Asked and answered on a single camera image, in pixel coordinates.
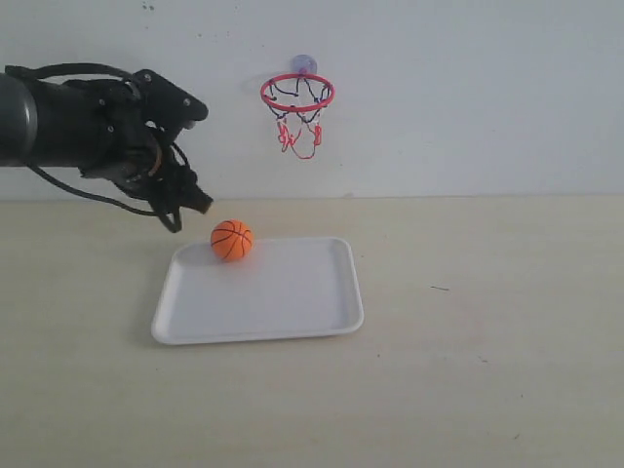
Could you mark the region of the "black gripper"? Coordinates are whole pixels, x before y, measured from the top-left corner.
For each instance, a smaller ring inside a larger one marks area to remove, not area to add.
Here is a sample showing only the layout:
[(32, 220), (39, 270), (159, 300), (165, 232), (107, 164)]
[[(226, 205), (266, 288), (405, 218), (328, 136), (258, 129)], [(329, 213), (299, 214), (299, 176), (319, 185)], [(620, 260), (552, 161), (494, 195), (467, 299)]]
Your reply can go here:
[(171, 166), (171, 87), (129, 80), (30, 80), (36, 132), (28, 168), (52, 183), (48, 168), (76, 169), (139, 200), (204, 215), (214, 199), (189, 167)]

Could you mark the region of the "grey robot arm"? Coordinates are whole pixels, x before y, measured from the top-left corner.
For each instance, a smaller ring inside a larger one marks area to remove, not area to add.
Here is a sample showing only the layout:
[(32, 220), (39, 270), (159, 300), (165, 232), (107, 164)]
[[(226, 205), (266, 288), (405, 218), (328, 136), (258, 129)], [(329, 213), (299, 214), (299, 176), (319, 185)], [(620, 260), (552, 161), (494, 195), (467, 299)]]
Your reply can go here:
[(152, 70), (50, 82), (9, 67), (1, 75), (1, 164), (73, 168), (104, 179), (158, 215), (205, 213), (212, 198), (176, 143), (208, 107)]

